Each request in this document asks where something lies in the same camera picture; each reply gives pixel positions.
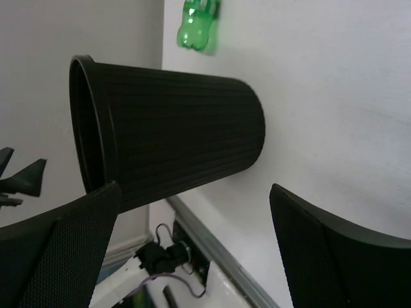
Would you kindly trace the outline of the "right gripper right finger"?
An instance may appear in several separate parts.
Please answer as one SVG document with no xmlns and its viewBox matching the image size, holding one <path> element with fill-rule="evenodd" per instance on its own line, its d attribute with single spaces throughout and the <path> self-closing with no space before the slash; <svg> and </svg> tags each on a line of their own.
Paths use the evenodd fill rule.
<svg viewBox="0 0 411 308">
<path fill-rule="evenodd" d="M 278 184 L 270 210 L 294 307 L 410 307 L 410 240 L 354 224 Z"/>
</svg>

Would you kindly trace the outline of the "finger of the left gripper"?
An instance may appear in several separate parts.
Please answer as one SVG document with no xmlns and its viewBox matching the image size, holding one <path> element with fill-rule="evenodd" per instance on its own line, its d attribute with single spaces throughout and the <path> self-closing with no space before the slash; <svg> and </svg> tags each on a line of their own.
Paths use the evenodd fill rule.
<svg viewBox="0 0 411 308">
<path fill-rule="evenodd" d="M 14 149 L 13 148 L 3 148 L 0 150 L 0 176 L 4 173 L 12 155 L 13 155 Z"/>
</svg>

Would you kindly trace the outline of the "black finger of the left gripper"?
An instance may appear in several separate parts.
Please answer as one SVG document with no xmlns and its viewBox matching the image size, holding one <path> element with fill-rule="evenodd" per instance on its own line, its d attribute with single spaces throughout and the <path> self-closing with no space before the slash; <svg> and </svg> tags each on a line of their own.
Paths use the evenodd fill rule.
<svg viewBox="0 0 411 308">
<path fill-rule="evenodd" d="M 40 196 L 46 163 L 47 160 L 38 159 L 13 176 L 2 179 L 1 193 Z"/>
</svg>

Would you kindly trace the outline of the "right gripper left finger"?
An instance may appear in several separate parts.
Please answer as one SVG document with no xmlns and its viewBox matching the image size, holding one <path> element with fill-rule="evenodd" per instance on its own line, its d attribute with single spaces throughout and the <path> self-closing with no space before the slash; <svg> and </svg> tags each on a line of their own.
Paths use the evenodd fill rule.
<svg viewBox="0 0 411 308">
<path fill-rule="evenodd" d="M 88 307 L 120 203 L 112 182 L 1 228 L 1 307 Z"/>
</svg>

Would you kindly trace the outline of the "green plastic bottle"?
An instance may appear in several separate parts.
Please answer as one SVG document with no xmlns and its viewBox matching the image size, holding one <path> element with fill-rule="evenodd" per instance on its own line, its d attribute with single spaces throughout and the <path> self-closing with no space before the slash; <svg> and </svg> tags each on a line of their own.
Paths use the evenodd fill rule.
<svg viewBox="0 0 411 308">
<path fill-rule="evenodd" d="M 217 49 L 221 1 L 184 1 L 177 45 L 205 55 Z"/>
</svg>

